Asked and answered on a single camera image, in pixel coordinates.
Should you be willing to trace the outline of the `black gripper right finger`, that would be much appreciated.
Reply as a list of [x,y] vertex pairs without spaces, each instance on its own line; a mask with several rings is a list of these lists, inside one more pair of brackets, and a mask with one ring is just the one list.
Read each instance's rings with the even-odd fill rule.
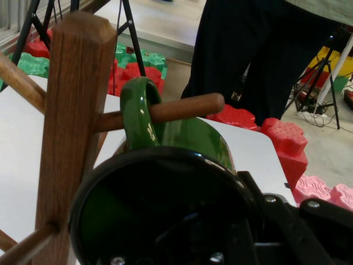
[[258,264],[352,264],[352,211],[318,198],[294,207],[262,193],[249,172],[238,177],[261,217],[252,248]]

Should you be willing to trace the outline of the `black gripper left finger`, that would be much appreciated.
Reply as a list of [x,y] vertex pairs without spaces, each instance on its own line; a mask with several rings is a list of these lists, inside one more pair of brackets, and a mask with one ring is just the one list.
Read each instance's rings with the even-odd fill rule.
[[113,255],[109,264],[256,264],[256,251],[245,216],[191,214],[150,245]]

